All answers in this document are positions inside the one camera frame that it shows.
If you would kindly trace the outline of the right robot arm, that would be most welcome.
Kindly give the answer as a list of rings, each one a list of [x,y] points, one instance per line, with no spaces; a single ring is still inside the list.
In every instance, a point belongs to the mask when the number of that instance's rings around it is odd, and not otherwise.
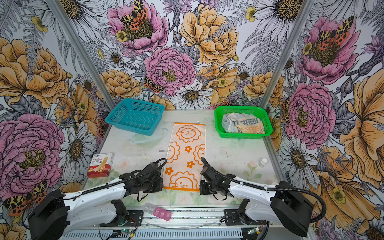
[[[223,175],[208,163],[204,163],[201,176],[201,195],[221,195],[242,200],[233,220],[245,225],[256,221],[275,222],[297,236],[308,235],[313,204],[287,182],[258,184],[235,175]]]

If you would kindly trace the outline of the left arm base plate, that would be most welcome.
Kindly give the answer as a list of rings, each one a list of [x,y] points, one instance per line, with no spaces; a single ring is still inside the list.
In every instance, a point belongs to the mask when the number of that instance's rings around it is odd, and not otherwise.
[[[144,212],[142,210],[128,210],[123,217],[117,216],[111,223],[100,224],[101,227],[140,227]]]

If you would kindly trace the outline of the orange white lion towel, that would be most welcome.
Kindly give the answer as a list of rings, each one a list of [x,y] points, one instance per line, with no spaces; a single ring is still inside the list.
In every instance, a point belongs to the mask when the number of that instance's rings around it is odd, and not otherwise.
[[[206,156],[206,126],[175,123],[163,176],[164,189],[198,192],[202,157]]]

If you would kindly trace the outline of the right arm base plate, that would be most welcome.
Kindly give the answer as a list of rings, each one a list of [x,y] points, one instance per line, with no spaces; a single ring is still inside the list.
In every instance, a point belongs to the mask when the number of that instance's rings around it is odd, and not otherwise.
[[[240,210],[224,210],[224,223],[226,226],[249,225],[250,222],[250,218]]]

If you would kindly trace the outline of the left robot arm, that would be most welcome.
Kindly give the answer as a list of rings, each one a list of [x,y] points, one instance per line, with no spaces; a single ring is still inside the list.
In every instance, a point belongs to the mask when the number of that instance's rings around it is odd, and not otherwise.
[[[149,194],[163,188],[165,159],[143,170],[125,173],[103,185],[74,193],[49,193],[29,214],[33,240],[58,240],[63,235],[93,225],[121,226],[129,219],[123,198],[140,192]]]

